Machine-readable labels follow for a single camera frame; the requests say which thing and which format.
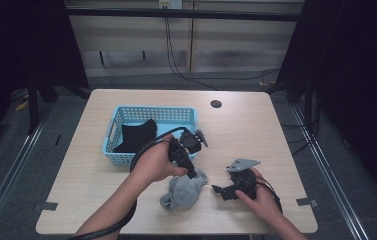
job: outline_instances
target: fabric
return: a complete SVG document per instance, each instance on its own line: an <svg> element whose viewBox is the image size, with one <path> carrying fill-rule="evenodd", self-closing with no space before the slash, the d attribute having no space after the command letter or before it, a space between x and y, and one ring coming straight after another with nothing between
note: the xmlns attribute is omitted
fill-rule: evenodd
<svg viewBox="0 0 377 240"><path fill-rule="evenodd" d="M157 124L149 119L139 126L122 124L122 143L114 148L116 153L137 153L149 141L156 138Z"/></svg>
<svg viewBox="0 0 377 240"><path fill-rule="evenodd" d="M169 211L188 210L197 202L201 187L208 181L201 170L192 179L187 175L174 177L169 182L169 192L160 198L160 204Z"/></svg>

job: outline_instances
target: black cable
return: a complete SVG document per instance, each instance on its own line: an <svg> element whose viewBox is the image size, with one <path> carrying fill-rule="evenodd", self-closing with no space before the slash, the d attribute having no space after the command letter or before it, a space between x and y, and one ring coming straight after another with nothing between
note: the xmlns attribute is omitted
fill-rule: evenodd
<svg viewBox="0 0 377 240"><path fill-rule="evenodd" d="M141 158L142 154L144 154L148 149L154 147L155 145L157 145L159 143L162 143L162 142L166 142L166 141L160 141L164 136L166 136L168 134L171 134L173 132L179 131L179 130L188 131L188 129L186 127L177 127L177 128L174 128L172 130L169 130L169 131L161 134L160 136L158 136L154 140L152 140L149 144L145 145L133 157L129 172L133 171L133 169L135 168L136 163ZM131 209L126 214L126 216L121 221L119 221L118 223L116 223L116 224L114 224L114 225L112 225L110 227L107 227L105 229L102 229L102 230L98 230L98 231L95 231L95 232L86 233L86 234L83 234L83 235L78 235L78 236L74 236L74 237L68 238L68 240L91 240L91 239L96 239L96 238L99 238L99 237L107 236L107 235L109 235L111 233L119 231L126 224L128 224L128 222L132 219L132 217L134 216L135 211L136 211L136 206L137 206L137 200L135 200L134 204L132 205Z"/></svg>
<svg viewBox="0 0 377 240"><path fill-rule="evenodd" d="M279 211L281 211L281 213L283 213L282 211L282 204L281 204L281 199L278 197L278 195L276 194L275 192L275 189L273 189L272 185L266 181L266 179L262 178L262 177L257 177L256 178L262 180L262 181L265 181L265 183L261 183L261 182L256 182L256 184L259 184L260 186L263 186L265 187L273 196L273 199L275 200L275 203L276 205L278 206L279 208Z"/></svg>
<svg viewBox="0 0 377 240"><path fill-rule="evenodd" d="M294 82L298 77L301 77L302 75L303 75L302 73L298 73L296 75L290 76L285 81L278 81L278 82L276 82L276 84L274 84L272 87L266 89L264 92L271 95L272 93L274 93L276 91L284 90L284 89L288 88L288 86L292 82Z"/></svg>
<svg viewBox="0 0 377 240"><path fill-rule="evenodd" d="M177 77L180 77L184 80L188 80L188 81L192 81L192 82L195 82L195 83L198 83L198 84L202 84L206 87L209 87L209 88L212 88L214 90L217 90L215 87L213 86L210 86L208 84L205 84L205 83L202 83L202 82L198 82L198 81L195 81L195 80L235 80L235 81L245 81L245 80L254 80L254 79L257 79L257 78L262 78L262 81L264 82L264 79L263 77L266 76L266 75L269 75L277 70L279 70L280 68L272 68L272 69L266 69L266 70L263 70L261 72L260 75L258 76L254 76L254 77L248 77L248 78L224 78L224 77L186 77L184 76L178 69L177 65L176 65L176 61L175 61L175 56L173 54L173 47L172 47L172 40L171 40L171 37L170 37L170 25L169 25L169 19L168 18L165 18L165 25L166 25L166 47L167 47L167 57L168 57L168 63L169 63L169 66L170 66L170 69L172 70L172 72L177 76ZM170 61L170 56L172 57L172 61L173 61L173 65L175 67L175 69L173 69L172 67L172 64L171 64L171 61Z"/></svg>
<svg viewBox="0 0 377 240"><path fill-rule="evenodd" d="M260 81L260 90L259 92L263 92L265 90L265 79L262 77L262 81Z"/></svg>
<svg viewBox="0 0 377 240"><path fill-rule="evenodd" d="M293 144L293 143L298 143L298 142L302 142L302 141L304 141L304 138L299 138L299 139L297 139L297 140L292 140L292 141L287 141L287 144Z"/></svg>
<svg viewBox="0 0 377 240"><path fill-rule="evenodd" d="M173 55L173 47L172 47L172 41L171 41L171 38L170 38L170 27L169 27L169 19L168 18L165 18L165 24L166 24L166 48L167 48L167 61L169 63L169 67L170 69L172 70L173 74L175 74L177 77L179 78L182 78L184 80L187 80L187 81L190 81L190 82L195 82L195 83L198 83L198 84L201 84L203 86L206 86L208 88L211 88L215 91L219 91L219 89L211 86L211 85L208 85L206 83L202 83L202 82L199 82L199 81L195 81L194 79L192 78L187 78L185 77L184 75L182 75L182 73L179 71L177 65L176 65L176 61L175 61L175 56ZM173 69L172 67L172 64L170 62L170 54L172 55L172 59L173 59L173 64L175 66L175 70Z"/></svg>
<svg viewBox="0 0 377 240"><path fill-rule="evenodd" d="M306 125L304 124L281 124L281 127L285 127L285 128L299 128L299 127L305 127Z"/></svg>
<svg viewBox="0 0 377 240"><path fill-rule="evenodd" d="M316 95L315 101L316 101L315 102L316 106L315 106L314 120L312 122L312 129L310 129L311 137L310 137L310 139L307 140L306 144L304 144L302 147L300 147L299 149L294 151L291 154L291 156L296 155L301 150L306 148L312 141L316 140L316 136L318 135L319 127L320 127L320 113L321 113L321 109L322 109L322 102L320 101L320 99L317 95Z"/></svg>

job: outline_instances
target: wooden table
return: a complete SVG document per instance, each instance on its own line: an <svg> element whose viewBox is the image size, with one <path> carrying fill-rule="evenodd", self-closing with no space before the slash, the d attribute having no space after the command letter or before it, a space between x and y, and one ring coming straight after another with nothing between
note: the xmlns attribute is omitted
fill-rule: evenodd
<svg viewBox="0 0 377 240"><path fill-rule="evenodd" d="M213 108L212 100L222 102ZM223 201L211 185L229 186L226 167L235 158L260 160L256 166L281 198L284 215L300 231L315 232L310 206L298 206L306 193L291 157L272 102L266 93L223 91L95 90L76 129L44 210L36 226L40 234L73 234L128 175L101 147L118 105L183 106L198 111L198 125L209 143L194 159L209 182L195 206L184 212L164 210L159 199L171 179L153 183L138 199L138 208L123 234L266 234L273 230L241 201Z"/></svg>

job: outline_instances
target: person's left hand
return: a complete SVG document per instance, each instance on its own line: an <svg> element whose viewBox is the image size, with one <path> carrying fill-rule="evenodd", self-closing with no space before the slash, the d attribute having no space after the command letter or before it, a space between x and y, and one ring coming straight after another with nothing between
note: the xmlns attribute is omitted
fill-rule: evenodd
<svg viewBox="0 0 377 240"><path fill-rule="evenodd" d="M140 174L150 182L161 181L168 176L185 175L188 172L187 169L176 167L169 162L169 141L172 138L171 134L163 137L164 142L157 143L142 154L132 173Z"/></svg>

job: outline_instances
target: black cloth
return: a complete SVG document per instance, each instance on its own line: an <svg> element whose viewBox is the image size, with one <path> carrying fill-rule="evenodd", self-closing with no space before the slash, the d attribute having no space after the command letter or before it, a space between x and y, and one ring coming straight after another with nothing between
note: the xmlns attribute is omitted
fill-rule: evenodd
<svg viewBox="0 0 377 240"><path fill-rule="evenodd" d="M122 124L123 142L114 148L116 153L137 153L157 135L157 124L153 119L139 126Z"/></svg>

